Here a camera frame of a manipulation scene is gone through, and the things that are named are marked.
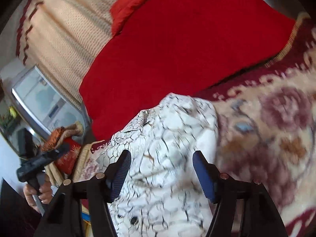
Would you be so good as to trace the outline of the person's left hand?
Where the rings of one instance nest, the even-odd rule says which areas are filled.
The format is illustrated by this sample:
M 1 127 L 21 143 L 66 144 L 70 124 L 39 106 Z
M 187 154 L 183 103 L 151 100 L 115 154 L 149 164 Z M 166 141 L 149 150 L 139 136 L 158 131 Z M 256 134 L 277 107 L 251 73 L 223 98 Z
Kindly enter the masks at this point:
M 39 187 L 39 192 L 28 183 L 24 185 L 23 188 L 23 194 L 28 205 L 38 213 L 41 212 L 36 205 L 34 197 L 36 196 L 40 200 L 41 204 L 49 204 L 53 198 L 53 190 L 51 189 L 51 182 L 49 177 L 44 173 L 42 174 L 42 176 L 40 176 L 40 181 L 42 185 L 40 185 Z

